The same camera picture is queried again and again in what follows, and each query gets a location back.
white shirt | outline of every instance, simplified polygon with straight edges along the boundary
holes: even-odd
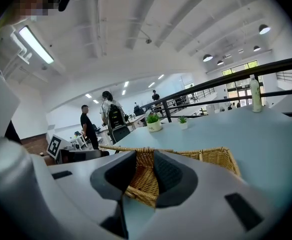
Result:
[[[100,107],[100,114],[102,117],[107,117],[108,110],[110,109],[112,104],[120,108],[122,107],[122,105],[118,101],[114,99],[112,101],[109,101],[108,99],[106,99]]]

green plant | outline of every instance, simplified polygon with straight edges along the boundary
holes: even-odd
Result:
[[[187,123],[187,118],[185,116],[180,116],[178,118],[178,121],[181,123],[181,124],[185,124]]]
[[[157,114],[150,114],[147,117],[147,123],[152,124],[152,123],[157,122],[159,119],[160,119],[160,117]]]

white flower pot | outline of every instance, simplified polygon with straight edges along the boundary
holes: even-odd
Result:
[[[179,126],[180,126],[180,128],[181,128],[182,130],[185,130],[185,129],[188,128],[188,123],[187,123],[187,122],[185,122],[185,123],[179,123]]]
[[[161,121],[153,122],[153,123],[148,123],[147,124],[148,130],[153,133],[153,132],[158,132],[162,129],[162,124]]]

bottle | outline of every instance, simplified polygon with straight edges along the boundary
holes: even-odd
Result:
[[[262,101],[260,95],[260,84],[255,79],[254,76],[251,76],[251,81],[249,83],[252,99],[252,111],[255,113],[262,111]]]

black railing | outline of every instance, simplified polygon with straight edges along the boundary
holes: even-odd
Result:
[[[235,72],[229,75],[221,76],[219,78],[215,78],[213,80],[195,85],[193,87],[190,87],[185,90],[181,90],[179,92],[176,92],[174,94],[168,95],[164,98],[161,98],[159,100],[156,100],[152,103],[149,103],[147,105],[141,106],[140,108],[148,109],[151,108],[155,111],[160,111],[163,114],[163,117],[167,117],[168,122],[172,122],[171,118],[176,118],[178,116],[171,115],[170,110],[176,110],[181,108],[187,108],[187,107],[194,107],[194,106],[201,106],[201,105],[207,105],[207,104],[216,104],[216,103],[224,103],[224,102],[231,102],[231,101],[238,101],[238,100],[247,100],[251,99],[251,95],[247,96],[240,96],[240,97],[232,97],[232,98],[224,98],[224,99],[218,99],[218,100],[210,100],[210,101],[204,101],[204,102],[197,102],[197,103],[190,103],[186,104],[176,104],[173,106],[168,106],[167,101],[180,99],[181,97],[186,97],[189,94],[198,94],[198,92],[201,92],[203,94],[203,97],[206,97],[207,95],[210,95],[211,89],[216,86],[225,85],[231,82],[236,82],[243,79],[250,78],[250,75],[254,75],[255,79],[258,79],[258,76],[272,74],[276,72],[283,72],[292,70],[292,58],[284,59],[260,66],[256,66],[250,69],[242,70],[239,72]],[[291,95],[292,90],[283,90],[283,91],[275,91],[275,92],[267,92],[267,93],[261,93],[260,97],[273,97],[273,96],[282,96],[282,95]],[[200,117],[201,115],[185,115],[185,117],[193,118],[193,117]]]

